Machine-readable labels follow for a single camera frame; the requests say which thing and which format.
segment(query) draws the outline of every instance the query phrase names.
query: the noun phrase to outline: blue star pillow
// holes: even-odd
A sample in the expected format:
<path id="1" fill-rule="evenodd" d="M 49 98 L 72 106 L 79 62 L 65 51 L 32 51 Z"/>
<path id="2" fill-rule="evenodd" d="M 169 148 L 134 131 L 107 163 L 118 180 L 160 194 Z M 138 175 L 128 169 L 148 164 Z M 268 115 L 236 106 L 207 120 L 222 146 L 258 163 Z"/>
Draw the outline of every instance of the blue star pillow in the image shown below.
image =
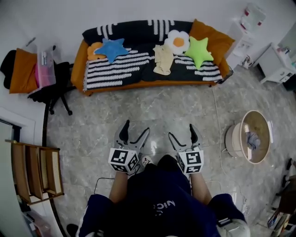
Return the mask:
<path id="1" fill-rule="evenodd" d="M 94 51 L 94 54 L 106 55 L 108 61 L 113 63 L 119 55 L 127 55 L 129 52 L 122 46 L 124 39 L 108 40 L 103 38 L 103 46 Z"/>

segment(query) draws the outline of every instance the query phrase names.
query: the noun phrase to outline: cable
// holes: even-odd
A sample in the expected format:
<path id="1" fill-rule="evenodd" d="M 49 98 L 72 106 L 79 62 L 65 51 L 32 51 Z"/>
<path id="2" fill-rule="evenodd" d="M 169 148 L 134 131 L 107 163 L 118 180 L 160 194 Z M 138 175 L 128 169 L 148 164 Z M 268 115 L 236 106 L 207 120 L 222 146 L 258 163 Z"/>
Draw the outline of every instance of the cable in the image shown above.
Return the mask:
<path id="1" fill-rule="evenodd" d="M 216 97 L 215 97 L 215 93 L 214 93 L 214 89 L 213 89 L 213 87 L 212 87 L 212 92 L 213 92 L 213 96 L 214 96 L 214 102 L 215 102 L 215 108 L 216 108 L 217 119 L 218 119 L 218 126 L 219 126 L 219 132 L 220 132 L 219 157 L 220 157 L 220 165 L 221 165 L 221 169 L 222 169 L 223 173 L 224 173 L 228 178 L 232 179 L 233 181 L 235 181 L 235 182 L 238 184 L 238 186 L 239 186 L 239 188 L 240 188 L 240 194 L 243 196 L 244 199 L 246 199 L 245 196 L 241 193 L 241 186 L 240 186 L 240 184 L 238 183 L 238 181 L 236 181 L 234 178 L 232 178 L 232 177 L 230 177 L 229 175 L 227 175 L 226 172 L 225 172 L 224 169 L 223 169 L 223 166 L 222 166 L 222 158 L 221 158 L 221 144 L 222 144 L 222 139 L 221 139 L 221 136 L 222 136 L 222 135 L 221 135 L 221 126 L 220 126 L 219 113 L 218 113 L 217 102 L 216 102 Z"/>
<path id="2" fill-rule="evenodd" d="M 137 164 L 137 165 L 133 168 L 133 169 L 135 169 L 134 173 L 132 173 L 132 174 L 128 174 L 128 176 L 136 175 L 137 172 L 139 171 L 140 167 L 141 167 L 140 164 Z M 106 177 L 100 177 L 100 178 L 98 178 L 98 179 L 97 179 L 97 182 L 96 182 L 96 186 L 94 187 L 94 192 L 93 192 L 93 194 L 96 193 L 96 189 L 97 189 L 98 181 L 101 180 L 101 179 L 105 179 L 105 180 L 114 180 L 115 178 L 106 178 Z"/>

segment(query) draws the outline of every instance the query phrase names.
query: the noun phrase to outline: beige cloth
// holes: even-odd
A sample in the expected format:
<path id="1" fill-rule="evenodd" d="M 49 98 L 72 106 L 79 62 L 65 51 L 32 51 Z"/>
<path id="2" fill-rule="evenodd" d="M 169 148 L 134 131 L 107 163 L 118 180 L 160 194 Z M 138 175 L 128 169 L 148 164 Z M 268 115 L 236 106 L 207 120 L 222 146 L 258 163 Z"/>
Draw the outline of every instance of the beige cloth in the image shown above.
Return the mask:
<path id="1" fill-rule="evenodd" d="M 155 51 L 156 67 L 154 72 L 162 75 L 169 75 L 170 68 L 174 60 L 172 50 L 167 45 L 156 45 L 153 49 Z"/>

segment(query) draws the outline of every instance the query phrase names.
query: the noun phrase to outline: black and white marker cube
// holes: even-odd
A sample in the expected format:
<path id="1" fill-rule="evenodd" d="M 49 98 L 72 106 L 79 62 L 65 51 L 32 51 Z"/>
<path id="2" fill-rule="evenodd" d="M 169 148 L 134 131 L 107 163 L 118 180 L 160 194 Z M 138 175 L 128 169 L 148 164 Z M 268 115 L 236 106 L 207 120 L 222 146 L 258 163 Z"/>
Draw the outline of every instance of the black and white marker cube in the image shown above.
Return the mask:
<path id="1" fill-rule="evenodd" d="M 108 163 L 115 171 L 130 173 L 138 162 L 139 158 L 134 150 L 110 149 Z"/>
<path id="2" fill-rule="evenodd" d="M 179 152 L 178 164 L 184 174 L 199 173 L 204 166 L 204 151 Z"/>

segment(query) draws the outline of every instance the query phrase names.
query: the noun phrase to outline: sofa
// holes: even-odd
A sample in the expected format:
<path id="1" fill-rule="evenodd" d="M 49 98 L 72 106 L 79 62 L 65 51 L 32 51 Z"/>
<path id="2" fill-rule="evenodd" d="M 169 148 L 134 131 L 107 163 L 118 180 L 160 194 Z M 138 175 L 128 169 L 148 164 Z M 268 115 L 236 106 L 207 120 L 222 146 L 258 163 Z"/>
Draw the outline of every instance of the sofa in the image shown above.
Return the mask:
<path id="1" fill-rule="evenodd" d="M 162 45 L 171 30 L 185 31 L 197 40 L 208 37 L 207 49 L 211 51 L 214 61 L 204 62 L 203 67 L 197 70 L 191 58 L 179 55 L 174 56 L 170 75 L 164 76 L 153 72 L 156 66 L 153 48 L 156 44 Z M 224 54 L 234 42 L 227 35 L 197 20 L 194 22 L 172 20 L 123 22 L 92 28 L 86 30 L 82 35 L 84 39 L 76 55 L 71 82 L 85 95 L 91 95 L 94 92 L 152 86 L 216 85 L 223 82 L 229 73 Z M 133 59 L 132 64 L 138 63 L 135 72 L 129 73 L 124 79 L 119 74 L 108 77 L 105 75 L 109 75 L 111 72 L 105 70 L 115 67 L 116 64 L 121 63 L 122 65 L 122 60 L 116 59 L 113 64 L 110 64 L 107 59 L 94 61 L 87 59 L 87 49 L 93 43 L 102 42 L 103 38 L 111 40 L 124 38 L 123 46 L 130 53 L 134 53 L 128 58 Z"/>

